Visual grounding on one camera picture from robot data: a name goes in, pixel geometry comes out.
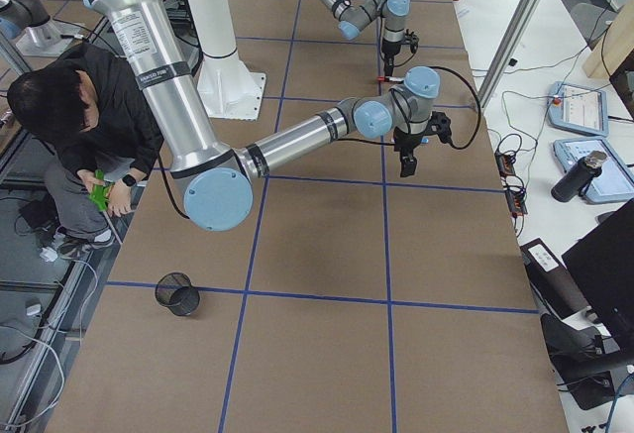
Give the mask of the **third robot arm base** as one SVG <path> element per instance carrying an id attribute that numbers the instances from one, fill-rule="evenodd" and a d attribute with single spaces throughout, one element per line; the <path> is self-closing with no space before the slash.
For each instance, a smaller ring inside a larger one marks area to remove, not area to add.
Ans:
<path id="1" fill-rule="evenodd" d="M 55 57 L 67 47 L 41 0 L 1 0 L 1 33 L 24 55 Z"/>

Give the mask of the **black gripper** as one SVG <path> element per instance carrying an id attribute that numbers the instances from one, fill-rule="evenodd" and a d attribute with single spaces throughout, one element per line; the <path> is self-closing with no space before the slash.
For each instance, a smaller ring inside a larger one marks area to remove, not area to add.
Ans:
<path id="1" fill-rule="evenodd" d="M 452 142 L 451 120 L 444 112 L 433 111 L 422 123 L 410 123 L 405 129 L 394 128 L 394 150 L 399 152 L 401 177 L 415 174 L 417 159 L 413 153 L 427 136 L 437 136 L 443 144 Z"/>
<path id="2" fill-rule="evenodd" d="M 385 29 L 381 37 L 380 51 L 383 55 L 383 75 L 393 76 L 394 57 L 398 55 L 402 47 L 409 47 L 411 54 L 416 54 L 419 46 L 419 37 L 409 29 L 392 31 Z"/>

